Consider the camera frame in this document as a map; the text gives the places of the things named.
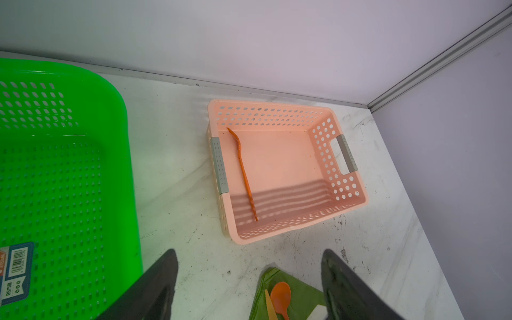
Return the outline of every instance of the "orange plastic spoon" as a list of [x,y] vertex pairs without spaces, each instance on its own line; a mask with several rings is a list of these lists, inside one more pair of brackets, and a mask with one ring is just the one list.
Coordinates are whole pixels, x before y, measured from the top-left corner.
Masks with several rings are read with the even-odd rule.
[[234,138],[238,142],[238,161],[240,162],[240,167],[242,168],[242,175],[244,176],[245,189],[247,190],[247,195],[249,196],[249,203],[251,204],[252,212],[254,213],[254,218],[258,221],[258,216],[256,215],[256,207],[254,206],[254,199],[252,198],[252,192],[249,188],[249,181],[247,180],[247,174],[245,173],[244,163],[242,162],[242,143],[238,138],[237,134],[233,132],[230,128],[227,128],[229,133],[231,133]]
[[277,283],[272,289],[270,299],[272,300],[276,313],[281,314],[285,320],[290,320],[286,312],[291,301],[290,286],[286,282]]

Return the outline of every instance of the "white wall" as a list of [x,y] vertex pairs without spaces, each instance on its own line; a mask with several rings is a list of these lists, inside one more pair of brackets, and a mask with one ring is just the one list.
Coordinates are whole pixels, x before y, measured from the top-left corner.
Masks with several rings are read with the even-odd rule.
[[0,49],[369,103],[510,0],[0,2]]
[[512,319],[512,28],[373,116],[465,319]]

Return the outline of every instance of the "green cloth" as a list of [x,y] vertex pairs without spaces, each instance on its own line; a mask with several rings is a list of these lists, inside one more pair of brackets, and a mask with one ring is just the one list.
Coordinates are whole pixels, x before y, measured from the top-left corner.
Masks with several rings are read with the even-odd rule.
[[[261,277],[254,302],[252,303],[249,320],[268,320],[265,289],[270,294],[274,285],[281,281],[288,283],[291,289],[291,302],[288,307],[288,317],[290,320],[306,320],[316,305],[325,305],[323,292],[277,268],[271,268]],[[284,320],[280,314],[278,314],[278,319]]]

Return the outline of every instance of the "yellow plastic knife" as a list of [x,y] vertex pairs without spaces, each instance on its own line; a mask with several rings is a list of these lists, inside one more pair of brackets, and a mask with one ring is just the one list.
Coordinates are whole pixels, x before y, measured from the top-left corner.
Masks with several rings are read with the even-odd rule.
[[265,289],[265,301],[267,302],[268,320],[278,320],[278,315],[275,313],[274,305],[272,304],[272,300],[270,300],[267,289]]

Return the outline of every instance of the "marble surface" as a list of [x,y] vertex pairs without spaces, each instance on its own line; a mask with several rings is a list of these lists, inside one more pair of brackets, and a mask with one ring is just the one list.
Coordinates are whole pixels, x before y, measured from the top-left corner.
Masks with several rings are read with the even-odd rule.
[[[260,274],[277,266],[318,289],[324,249],[342,256],[406,319],[462,319],[369,110],[102,74],[126,103],[144,269],[179,260],[172,319],[247,319]],[[215,98],[328,106],[368,206],[246,246],[223,236],[206,140]]]

